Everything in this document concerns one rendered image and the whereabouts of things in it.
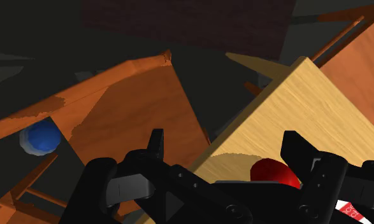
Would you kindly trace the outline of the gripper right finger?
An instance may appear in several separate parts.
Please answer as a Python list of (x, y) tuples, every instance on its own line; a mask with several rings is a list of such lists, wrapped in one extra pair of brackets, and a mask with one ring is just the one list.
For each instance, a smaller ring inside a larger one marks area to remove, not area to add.
[(302, 224), (359, 224), (335, 209), (338, 200), (374, 224), (374, 160), (352, 165), (317, 150), (294, 130), (284, 132), (280, 155), (303, 184), (296, 206)]

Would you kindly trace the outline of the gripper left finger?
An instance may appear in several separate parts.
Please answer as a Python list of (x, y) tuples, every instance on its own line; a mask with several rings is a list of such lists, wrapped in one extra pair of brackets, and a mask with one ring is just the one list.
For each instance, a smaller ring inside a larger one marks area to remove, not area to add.
[(156, 224), (253, 224), (251, 210), (181, 165), (164, 162), (164, 131), (120, 163), (87, 163), (59, 224), (122, 224), (120, 203), (133, 200)]

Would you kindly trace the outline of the white red printed package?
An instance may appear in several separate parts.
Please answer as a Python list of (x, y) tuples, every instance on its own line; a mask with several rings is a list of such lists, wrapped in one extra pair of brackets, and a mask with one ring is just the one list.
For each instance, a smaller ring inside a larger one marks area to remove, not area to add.
[(359, 221), (362, 224), (372, 224), (371, 221), (366, 219), (361, 213), (359, 213), (350, 202), (338, 200), (335, 209), (350, 216), (351, 218)]

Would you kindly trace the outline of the red rounded object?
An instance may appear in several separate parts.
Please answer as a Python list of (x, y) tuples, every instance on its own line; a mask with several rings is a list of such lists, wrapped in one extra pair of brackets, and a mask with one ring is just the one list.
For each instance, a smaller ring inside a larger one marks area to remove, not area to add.
[(278, 181), (280, 184), (300, 189), (300, 182), (295, 173), (284, 163), (271, 158), (257, 161), (250, 169), (251, 181)]

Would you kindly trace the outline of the light wooden table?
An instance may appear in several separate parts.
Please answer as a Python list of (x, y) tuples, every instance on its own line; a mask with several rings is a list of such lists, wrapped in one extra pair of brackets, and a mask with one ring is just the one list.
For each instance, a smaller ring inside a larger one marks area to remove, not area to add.
[(308, 57), (290, 66), (235, 53), (228, 57), (271, 81), (212, 144), (183, 162), (198, 176), (210, 183), (249, 180), (258, 158), (280, 159), (286, 130), (351, 164), (374, 160), (374, 125)]

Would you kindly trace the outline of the orange wooden chair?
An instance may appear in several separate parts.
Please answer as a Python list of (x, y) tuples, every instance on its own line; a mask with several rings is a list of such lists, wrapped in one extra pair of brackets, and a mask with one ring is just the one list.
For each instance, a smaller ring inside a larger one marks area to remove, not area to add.
[(76, 153), (72, 169), (51, 153), (0, 198), (0, 224), (56, 224), (59, 217), (20, 201), (30, 193), (65, 206), (62, 187), (74, 188), (83, 166), (97, 157), (121, 161), (164, 130), (164, 159), (191, 165), (207, 149), (202, 130), (171, 63), (171, 53), (128, 60), (0, 120), (0, 139), (36, 122), (55, 123)]
[(374, 4), (291, 20), (317, 22), (347, 23), (310, 59), (374, 125)]

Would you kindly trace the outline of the blue ball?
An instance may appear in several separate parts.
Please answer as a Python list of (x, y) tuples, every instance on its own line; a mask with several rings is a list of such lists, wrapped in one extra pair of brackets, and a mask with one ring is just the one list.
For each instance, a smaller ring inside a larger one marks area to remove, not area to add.
[(19, 142), (26, 153), (40, 157), (56, 150), (61, 132), (54, 123), (42, 120), (20, 131)]

